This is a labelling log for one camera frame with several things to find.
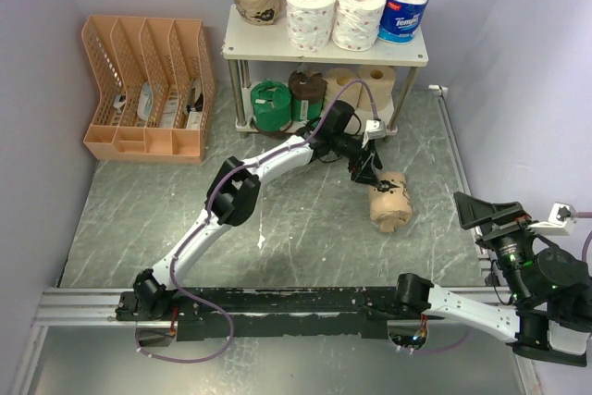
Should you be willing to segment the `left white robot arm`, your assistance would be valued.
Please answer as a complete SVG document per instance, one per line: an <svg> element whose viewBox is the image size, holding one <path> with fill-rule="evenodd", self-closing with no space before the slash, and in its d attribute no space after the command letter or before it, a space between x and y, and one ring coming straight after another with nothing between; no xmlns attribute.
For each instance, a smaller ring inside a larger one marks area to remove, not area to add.
<svg viewBox="0 0 592 395"><path fill-rule="evenodd" d="M341 100L327 113L299 128L280 145L252 158L231 156L224 161L195 223L163 259L140 272L133 282L138 311L150 319L168 316L173 292L204 253L231 228L253 214L261 189L269 182L328 154L348 160L351 181L381 189L382 168L374 140L386 135L385 123L374 116L353 136L346 127L353 108Z"/></svg>

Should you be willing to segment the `green brown roll orange label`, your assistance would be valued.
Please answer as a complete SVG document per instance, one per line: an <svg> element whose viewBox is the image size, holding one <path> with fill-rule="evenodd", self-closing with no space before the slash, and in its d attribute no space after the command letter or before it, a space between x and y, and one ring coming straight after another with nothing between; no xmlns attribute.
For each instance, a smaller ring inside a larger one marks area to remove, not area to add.
<svg viewBox="0 0 592 395"><path fill-rule="evenodd" d="M285 84L264 80L252 88L250 99L253 124L259 132L278 136L291 126L291 94Z"/></svg>

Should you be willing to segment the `blue white roll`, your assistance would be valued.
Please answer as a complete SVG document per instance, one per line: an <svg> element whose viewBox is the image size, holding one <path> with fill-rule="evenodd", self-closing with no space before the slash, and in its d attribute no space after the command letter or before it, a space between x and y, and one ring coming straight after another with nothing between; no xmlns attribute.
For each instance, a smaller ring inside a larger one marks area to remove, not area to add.
<svg viewBox="0 0 592 395"><path fill-rule="evenodd" d="M386 0L378 38L389 43L409 43L419 29L429 0Z"/></svg>

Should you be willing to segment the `white floral toilet roll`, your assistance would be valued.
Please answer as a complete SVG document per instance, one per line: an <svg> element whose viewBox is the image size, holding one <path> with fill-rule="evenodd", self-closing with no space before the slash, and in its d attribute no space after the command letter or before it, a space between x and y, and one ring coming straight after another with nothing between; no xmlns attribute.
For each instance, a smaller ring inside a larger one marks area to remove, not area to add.
<svg viewBox="0 0 592 395"><path fill-rule="evenodd" d="M286 0L287 32L299 51L316 52L331 36L337 0Z"/></svg>

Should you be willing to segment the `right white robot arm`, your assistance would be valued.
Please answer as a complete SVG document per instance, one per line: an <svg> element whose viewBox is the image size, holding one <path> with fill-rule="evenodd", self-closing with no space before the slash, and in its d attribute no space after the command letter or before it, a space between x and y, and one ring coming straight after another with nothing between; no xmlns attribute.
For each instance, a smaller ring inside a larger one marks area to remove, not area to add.
<svg viewBox="0 0 592 395"><path fill-rule="evenodd" d="M453 195L460 226L478 228L478 246L490 250L511 297L501 305L465 298L415 274L400 275L394 312L406 319L432 315L478 329L524 358L576 367L587 364L591 338L591 276L588 263L552 241L569 236L588 212L555 203L549 217L534 220L518 202L488 203Z"/></svg>

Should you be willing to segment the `beige toilet roll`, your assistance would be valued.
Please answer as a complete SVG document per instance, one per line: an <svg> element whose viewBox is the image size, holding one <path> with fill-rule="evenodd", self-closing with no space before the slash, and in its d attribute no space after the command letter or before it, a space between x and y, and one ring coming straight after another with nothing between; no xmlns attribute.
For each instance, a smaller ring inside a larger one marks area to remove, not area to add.
<svg viewBox="0 0 592 395"><path fill-rule="evenodd" d="M382 111L392 103L391 94L396 82L396 73L392 67L361 65L357 74L368 85L377 111Z"/></svg>
<svg viewBox="0 0 592 395"><path fill-rule="evenodd" d="M333 98L347 85L350 81L358 78L358 75L348 68L332 68L325 73L324 80L327 83L325 99L323 103L323 110L326 110ZM359 103L362 85L355 82L351 87L339 97L342 102L352 106L355 114L350 119L345 131L351 135L357 135L360 131L361 124L357 117L357 105Z"/></svg>

